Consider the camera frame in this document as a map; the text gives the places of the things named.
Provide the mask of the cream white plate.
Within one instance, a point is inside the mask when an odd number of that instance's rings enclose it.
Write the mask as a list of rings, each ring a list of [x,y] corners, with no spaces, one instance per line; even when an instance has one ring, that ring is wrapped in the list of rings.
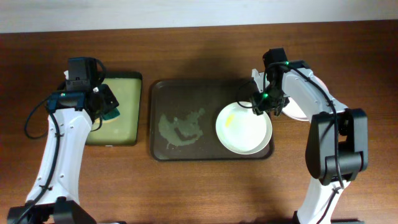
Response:
[[[225,106],[215,121],[216,135],[227,150],[251,155],[265,149],[272,139],[272,122],[267,113],[256,115],[246,101]]]

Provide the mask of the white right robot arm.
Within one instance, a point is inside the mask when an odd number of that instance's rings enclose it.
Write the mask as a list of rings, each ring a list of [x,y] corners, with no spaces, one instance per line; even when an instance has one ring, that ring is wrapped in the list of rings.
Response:
[[[290,61],[284,49],[263,56],[264,73],[249,101],[256,115],[280,115],[291,100],[310,122],[305,163],[311,175],[301,207],[292,223],[331,223],[338,200],[368,166],[368,117],[333,97],[303,60]]]

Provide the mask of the green and yellow sponge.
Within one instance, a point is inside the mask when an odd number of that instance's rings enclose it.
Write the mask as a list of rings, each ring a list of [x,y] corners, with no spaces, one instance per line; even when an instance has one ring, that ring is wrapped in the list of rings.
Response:
[[[110,123],[113,122],[114,120],[116,120],[118,117],[120,116],[120,112],[117,108],[111,110],[110,112],[103,114],[99,120],[102,123]]]

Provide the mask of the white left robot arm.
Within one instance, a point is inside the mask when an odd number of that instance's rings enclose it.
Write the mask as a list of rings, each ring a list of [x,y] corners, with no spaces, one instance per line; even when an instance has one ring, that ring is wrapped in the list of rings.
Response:
[[[80,91],[55,91],[46,99],[47,142],[25,205],[12,207],[8,223],[95,223],[79,203],[85,143],[93,123],[119,103],[106,84]]]

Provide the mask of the pink plate with yellow stain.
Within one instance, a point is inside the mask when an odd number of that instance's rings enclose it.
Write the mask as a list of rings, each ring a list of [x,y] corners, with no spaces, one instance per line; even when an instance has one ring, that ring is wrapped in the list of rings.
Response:
[[[322,111],[328,112],[327,102],[321,91],[302,77],[286,75],[282,90],[290,101],[282,112],[290,118],[311,121],[313,115]]]

